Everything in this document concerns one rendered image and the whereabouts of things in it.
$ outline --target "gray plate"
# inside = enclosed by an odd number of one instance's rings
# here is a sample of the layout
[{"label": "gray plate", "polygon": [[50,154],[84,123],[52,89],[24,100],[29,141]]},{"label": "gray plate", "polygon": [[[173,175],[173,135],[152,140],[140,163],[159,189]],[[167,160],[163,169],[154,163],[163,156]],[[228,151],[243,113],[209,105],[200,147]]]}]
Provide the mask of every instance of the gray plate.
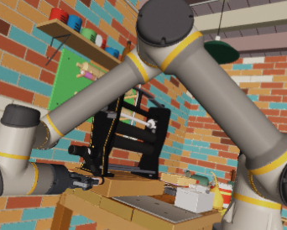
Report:
[{"label": "gray plate", "polygon": [[169,203],[156,200],[150,196],[119,196],[113,197],[112,199],[136,207],[141,211],[150,213],[172,223],[185,222],[202,217],[200,214],[189,212]]}]

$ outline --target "blue cup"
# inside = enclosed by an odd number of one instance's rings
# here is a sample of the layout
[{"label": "blue cup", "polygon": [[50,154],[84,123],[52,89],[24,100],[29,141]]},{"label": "blue cup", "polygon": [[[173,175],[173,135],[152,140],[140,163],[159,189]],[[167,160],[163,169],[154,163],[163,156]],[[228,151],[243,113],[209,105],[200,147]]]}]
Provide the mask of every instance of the blue cup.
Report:
[{"label": "blue cup", "polygon": [[112,47],[106,47],[104,49],[108,54],[114,56],[115,58],[118,58],[119,57],[119,51],[112,48]]},{"label": "blue cup", "polygon": [[69,15],[67,25],[70,26],[72,29],[74,29],[78,33],[81,32],[81,24],[82,24],[82,20],[80,17],[77,17],[75,15]]}]

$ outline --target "ceiling beam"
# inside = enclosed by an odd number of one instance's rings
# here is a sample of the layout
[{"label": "ceiling beam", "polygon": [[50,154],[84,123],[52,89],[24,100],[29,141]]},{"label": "ceiling beam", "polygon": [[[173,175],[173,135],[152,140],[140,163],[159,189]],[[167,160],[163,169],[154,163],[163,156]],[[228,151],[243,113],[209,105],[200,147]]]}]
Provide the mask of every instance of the ceiling beam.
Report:
[{"label": "ceiling beam", "polygon": [[[194,25],[203,34],[217,33],[221,13],[195,17]],[[221,32],[287,24],[287,1],[226,11]]]},{"label": "ceiling beam", "polygon": [[222,39],[222,41],[231,45],[240,54],[287,50],[287,32]]}]

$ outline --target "teal container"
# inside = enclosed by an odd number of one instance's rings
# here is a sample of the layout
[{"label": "teal container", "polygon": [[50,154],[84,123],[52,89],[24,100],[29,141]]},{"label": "teal container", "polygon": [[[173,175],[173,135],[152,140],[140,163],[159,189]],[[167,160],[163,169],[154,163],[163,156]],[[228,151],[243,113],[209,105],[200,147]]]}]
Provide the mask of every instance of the teal container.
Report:
[{"label": "teal container", "polygon": [[90,40],[93,43],[96,42],[97,33],[95,31],[93,31],[92,29],[83,28],[81,30],[81,35],[83,35],[85,38],[87,38],[88,40]]},{"label": "teal container", "polygon": [[192,175],[191,176],[191,179],[195,179],[195,180],[198,180],[199,181],[199,185],[202,185],[202,186],[208,186],[209,185],[209,179],[206,177],[206,176],[203,176],[203,175]]}]

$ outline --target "red cup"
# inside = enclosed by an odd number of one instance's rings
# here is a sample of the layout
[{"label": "red cup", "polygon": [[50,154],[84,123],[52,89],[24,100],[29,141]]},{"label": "red cup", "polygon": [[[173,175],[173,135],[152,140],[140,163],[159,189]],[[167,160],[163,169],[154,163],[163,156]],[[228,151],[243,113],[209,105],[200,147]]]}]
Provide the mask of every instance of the red cup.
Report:
[{"label": "red cup", "polygon": [[52,8],[52,10],[50,11],[49,20],[53,20],[56,18],[66,24],[68,22],[69,14],[61,8]]},{"label": "red cup", "polygon": [[107,41],[105,39],[103,39],[101,48],[105,49],[106,47],[107,47]]}]

